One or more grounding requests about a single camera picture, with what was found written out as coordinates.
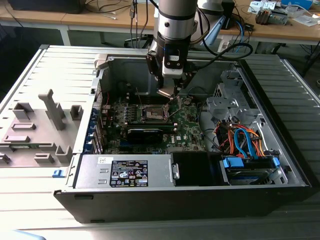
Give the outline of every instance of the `warning label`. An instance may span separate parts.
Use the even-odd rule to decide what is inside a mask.
[[[148,187],[148,161],[112,161],[110,186]]]

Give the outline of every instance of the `floor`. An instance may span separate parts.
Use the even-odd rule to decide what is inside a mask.
[[[124,41],[130,38],[130,34],[104,33],[106,44],[101,43],[99,32],[69,31],[69,38],[73,46],[122,48]],[[0,26],[0,100],[10,90],[40,44],[62,45],[63,42],[60,33],[54,29]],[[219,40],[212,49],[216,51],[218,45]],[[268,54],[274,46],[273,43],[259,43],[257,53]],[[278,55],[288,59],[292,66],[301,72],[307,53],[299,45],[287,44],[278,50]],[[319,95],[320,88],[316,86],[316,82],[320,79],[320,61],[313,65],[304,79]]]

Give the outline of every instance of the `blue drive bracket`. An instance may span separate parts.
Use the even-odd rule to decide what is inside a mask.
[[[251,155],[251,157],[253,157],[253,159],[258,159],[258,156],[256,155],[255,149],[252,147],[251,145],[251,139],[250,139],[250,135],[247,132],[247,130],[243,129],[243,128],[238,128],[235,133],[234,133],[234,145],[235,147],[243,154],[243,156],[245,158],[247,158],[247,154],[245,153],[245,151],[242,150],[242,148],[239,146],[239,142],[238,142],[238,134],[239,132],[244,132],[244,135],[246,137],[246,141],[248,144],[248,149],[249,149],[249,153]]]
[[[223,159],[224,168],[243,168],[244,162],[241,157],[226,157]]]

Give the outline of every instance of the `blue cable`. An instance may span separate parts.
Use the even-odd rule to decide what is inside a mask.
[[[242,43],[243,42],[243,39],[244,39],[244,34],[245,34],[245,31],[244,31],[244,29],[243,29],[243,27],[241,26],[241,23],[240,22],[238,22],[238,21],[235,21],[238,25],[239,25],[239,27],[240,27],[240,30],[241,30],[241,39],[240,39],[240,43]]]
[[[249,149],[249,153],[251,155],[251,157],[253,157],[254,159],[258,159],[258,156],[256,155],[255,150],[253,149],[252,145],[251,145],[251,139],[250,139],[250,135],[247,132],[247,130],[243,129],[243,128],[238,128],[235,133],[234,133],[234,145],[235,147],[243,154],[243,156],[245,158],[247,158],[247,154],[245,153],[245,151],[242,150],[242,148],[239,146],[239,142],[238,142],[238,134],[239,132],[242,131],[244,132],[244,135],[246,137],[246,141],[248,143],[248,149]]]

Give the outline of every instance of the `robotic arm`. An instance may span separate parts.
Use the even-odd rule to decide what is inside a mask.
[[[159,0],[156,47],[146,55],[146,60],[149,72],[158,81],[158,93],[169,98],[186,88],[196,74],[193,64],[187,62],[189,47],[201,42],[209,33],[207,30],[197,40],[191,41],[191,36],[198,27],[198,22],[195,21],[197,2],[198,0]],[[164,78],[173,79],[173,90],[164,88]]]

